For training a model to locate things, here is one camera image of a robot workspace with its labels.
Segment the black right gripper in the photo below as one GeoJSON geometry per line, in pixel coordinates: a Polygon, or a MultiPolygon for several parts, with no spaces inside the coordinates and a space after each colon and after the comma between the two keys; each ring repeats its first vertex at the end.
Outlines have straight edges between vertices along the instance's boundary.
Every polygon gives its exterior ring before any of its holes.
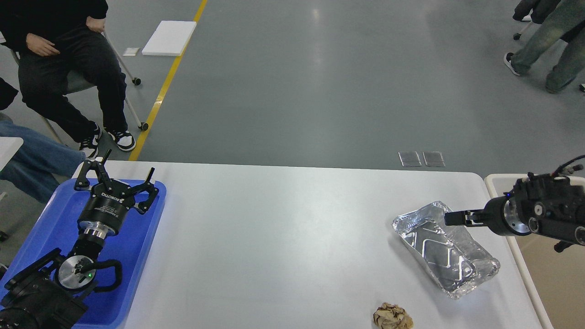
{"type": "Polygon", "coordinates": [[[464,210],[446,212],[444,223],[447,226],[488,227],[501,236],[524,237],[531,232],[528,225],[520,220],[515,206],[505,196],[493,198],[483,210],[464,210]]]}

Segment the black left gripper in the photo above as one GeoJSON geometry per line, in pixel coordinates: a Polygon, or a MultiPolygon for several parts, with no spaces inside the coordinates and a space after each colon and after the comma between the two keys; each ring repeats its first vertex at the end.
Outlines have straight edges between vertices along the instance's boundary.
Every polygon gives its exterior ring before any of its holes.
{"type": "Polygon", "coordinates": [[[113,237],[119,234],[130,208],[134,208],[139,214],[145,214],[158,196],[159,189],[151,182],[154,167],[151,167],[148,177],[140,185],[130,186],[123,181],[112,181],[105,170],[105,163],[111,152],[108,149],[101,160],[94,158],[82,163],[74,189],[90,190],[90,199],[77,221],[80,232],[90,227],[105,226],[108,228],[106,235],[113,237]],[[90,185],[86,177],[89,171],[96,173],[96,185],[90,185]],[[135,196],[142,192],[147,192],[148,198],[137,203],[135,196]]]}

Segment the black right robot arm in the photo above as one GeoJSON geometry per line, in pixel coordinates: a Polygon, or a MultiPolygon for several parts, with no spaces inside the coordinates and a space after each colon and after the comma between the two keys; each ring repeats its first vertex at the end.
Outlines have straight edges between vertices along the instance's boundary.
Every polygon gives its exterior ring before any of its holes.
{"type": "Polygon", "coordinates": [[[493,198],[483,209],[445,214],[448,226],[488,227],[501,236],[525,237],[537,234],[557,240],[560,253],[573,245],[584,245],[585,194],[583,186],[572,185],[570,176],[583,170],[577,156],[552,173],[529,172],[512,190],[493,198]]]}

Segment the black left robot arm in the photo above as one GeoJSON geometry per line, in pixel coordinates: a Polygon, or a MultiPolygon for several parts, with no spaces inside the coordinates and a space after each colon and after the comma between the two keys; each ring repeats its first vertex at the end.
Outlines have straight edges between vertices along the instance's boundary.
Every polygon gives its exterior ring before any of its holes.
{"type": "Polygon", "coordinates": [[[109,177],[102,159],[59,185],[1,280],[3,329],[117,329],[164,208],[166,188],[109,177]]]}

